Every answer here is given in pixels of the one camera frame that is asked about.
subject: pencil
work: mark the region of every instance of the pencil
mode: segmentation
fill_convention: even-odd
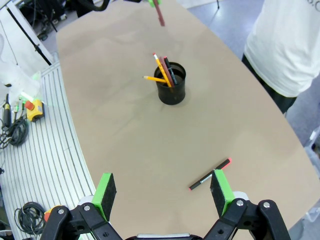
[[[232,159],[231,157],[227,158],[226,160],[223,161],[223,163],[219,164],[215,169],[224,169],[226,168],[229,164],[232,163]],[[192,191],[193,189],[195,189],[196,187],[198,187],[199,185],[203,184],[205,181],[207,181],[209,178],[212,177],[212,172],[209,172],[208,174],[206,174],[205,176],[203,176],[200,180],[196,181],[194,184],[192,184],[189,187],[189,191]]]
[[[172,86],[171,86],[171,84],[170,84],[170,82],[169,82],[169,79],[168,79],[168,77],[167,77],[167,75],[166,75],[166,72],[165,72],[164,68],[162,67],[161,62],[160,62],[160,60],[159,60],[159,58],[157,57],[157,55],[156,55],[155,52],[153,53],[153,56],[154,56],[154,58],[155,58],[156,63],[158,64],[158,67],[159,67],[160,72],[162,73],[162,75],[163,75],[163,77],[164,77],[164,80],[165,80],[166,84],[168,85],[169,88],[171,88]]]
[[[170,76],[170,72],[169,72],[169,70],[168,70],[168,68],[167,68],[167,65],[166,65],[166,63],[165,63],[165,60],[162,58],[162,56],[159,57],[159,61],[160,61],[160,63],[162,64],[162,67],[163,67],[163,69],[164,69],[164,71],[165,71],[166,76],[168,77],[168,80],[169,80],[171,86],[173,87],[175,84],[174,84],[174,82],[172,81],[172,78],[171,78],[171,76]]]
[[[157,77],[153,77],[153,76],[143,76],[144,79],[148,79],[148,80],[152,80],[152,81],[156,81],[156,82],[161,82],[161,83],[165,83],[166,80],[162,79],[162,78],[157,78]]]

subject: black pants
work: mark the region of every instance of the black pants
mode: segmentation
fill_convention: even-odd
[[[261,83],[261,85],[264,87],[264,89],[273,99],[275,104],[284,114],[294,104],[297,97],[286,97],[277,93],[273,88],[271,88],[268,84],[266,84],[261,77],[258,76],[258,74],[255,72],[255,70],[253,69],[253,67],[251,66],[250,62],[248,61],[245,55],[242,56],[242,62],[250,70],[250,72],[255,76],[255,78],[259,81],[259,83]]]

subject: green gripper pad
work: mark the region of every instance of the green gripper pad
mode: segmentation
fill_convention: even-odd
[[[155,4],[154,4],[154,1],[153,0],[148,0],[149,1],[149,3],[150,3],[150,5],[151,5],[151,7],[155,7]]]
[[[210,189],[216,210],[219,217],[221,217],[227,210],[228,205],[235,199],[235,195],[222,169],[213,171]]]
[[[92,199],[92,204],[99,209],[103,218],[109,222],[110,213],[116,197],[116,185],[112,173],[104,173]]]

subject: black marker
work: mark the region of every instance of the black marker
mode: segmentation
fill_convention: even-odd
[[[173,81],[174,85],[178,85],[178,82],[177,82],[177,79],[175,77],[174,71],[172,70],[172,67],[171,67],[171,65],[169,63],[169,60],[168,60],[167,56],[165,56],[163,59],[164,59],[166,67],[168,68],[168,70],[170,72],[170,75],[171,75],[171,78],[172,78],[172,81]]]
[[[232,163],[232,159],[231,157],[229,157],[228,159],[224,160],[223,163],[221,163],[220,165],[218,165],[215,169],[224,169],[225,167],[227,167],[229,164]],[[192,184],[189,187],[189,191],[192,191],[193,189],[195,189],[196,187],[198,187],[200,184],[203,184],[206,180],[208,180],[209,178],[212,177],[212,172],[209,172],[208,174],[206,174],[205,176],[203,176],[199,181],[195,182],[194,184]]]

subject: yellow tool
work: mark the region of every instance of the yellow tool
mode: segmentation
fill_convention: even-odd
[[[35,122],[45,116],[44,104],[39,99],[36,99],[33,102],[26,101],[24,106],[26,107],[26,117],[31,122]]]

